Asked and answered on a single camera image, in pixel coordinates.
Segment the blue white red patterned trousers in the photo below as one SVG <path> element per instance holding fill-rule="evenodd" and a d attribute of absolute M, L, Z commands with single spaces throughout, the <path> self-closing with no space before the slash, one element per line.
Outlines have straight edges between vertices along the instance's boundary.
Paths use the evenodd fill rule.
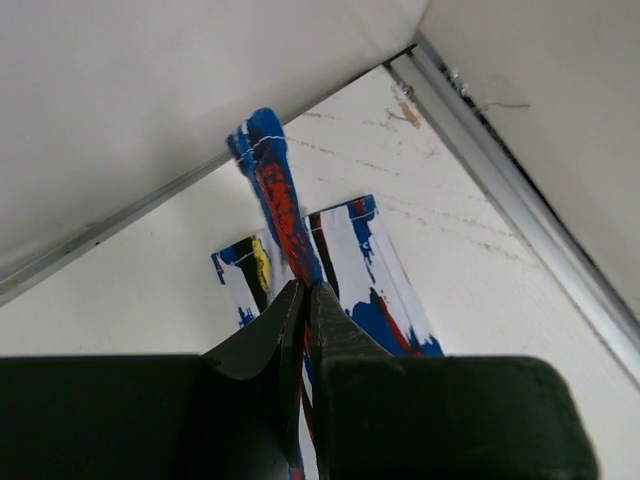
<path fill-rule="evenodd" d="M 428 479 L 421 407 L 442 356 L 376 202 L 303 215 L 274 111 L 228 136 L 268 230 L 212 256 L 240 327 L 205 357 L 205 414 L 189 465 L 217 479 L 301 479 L 306 425 L 323 479 Z"/>

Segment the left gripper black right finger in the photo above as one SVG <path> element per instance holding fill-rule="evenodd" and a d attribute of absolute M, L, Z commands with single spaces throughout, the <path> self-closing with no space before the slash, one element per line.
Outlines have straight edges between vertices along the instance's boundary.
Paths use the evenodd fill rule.
<path fill-rule="evenodd" d="M 564 378 L 527 356 L 394 356 L 310 295 L 313 432 L 323 479 L 596 479 Z"/>

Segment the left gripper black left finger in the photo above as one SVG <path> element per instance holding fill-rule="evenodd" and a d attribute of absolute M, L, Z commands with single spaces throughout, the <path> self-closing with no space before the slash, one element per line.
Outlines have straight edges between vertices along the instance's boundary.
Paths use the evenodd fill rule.
<path fill-rule="evenodd" d="M 301 463 L 305 289 L 204 354 L 7 357 L 5 479 L 285 479 Z"/>

